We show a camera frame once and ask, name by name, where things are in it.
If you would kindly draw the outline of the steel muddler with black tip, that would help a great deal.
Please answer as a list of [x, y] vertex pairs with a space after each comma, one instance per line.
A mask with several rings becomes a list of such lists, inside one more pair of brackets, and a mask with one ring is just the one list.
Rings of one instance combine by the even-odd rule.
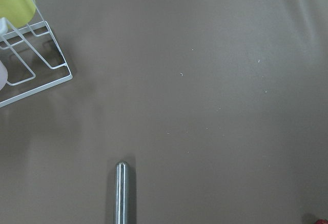
[[120, 161], [115, 166], [114, 223], [129, 222], [129, 165]]

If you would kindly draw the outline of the red strawberry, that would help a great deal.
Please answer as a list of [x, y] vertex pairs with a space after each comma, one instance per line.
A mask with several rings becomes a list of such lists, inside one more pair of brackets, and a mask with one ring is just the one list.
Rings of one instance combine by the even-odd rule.
[[328, 224], [327, 219], [318, 219], [314, 222], [314, 224]]

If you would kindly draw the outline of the pink plastic cup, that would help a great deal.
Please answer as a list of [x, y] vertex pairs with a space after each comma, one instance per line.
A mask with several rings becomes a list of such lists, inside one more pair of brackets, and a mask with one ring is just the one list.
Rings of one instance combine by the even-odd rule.
[[8, 80], [8, 71], [5, 65], [0, 62], [0, 90], [4, 88]]

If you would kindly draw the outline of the yellow plastic cup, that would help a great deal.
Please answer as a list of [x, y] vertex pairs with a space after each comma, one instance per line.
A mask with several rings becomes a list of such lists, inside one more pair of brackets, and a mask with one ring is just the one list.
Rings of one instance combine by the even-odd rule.
[[1, 0], [1, 18], [5, 17], [16, 28], [29, 23], [35, 12], [32, 0]]

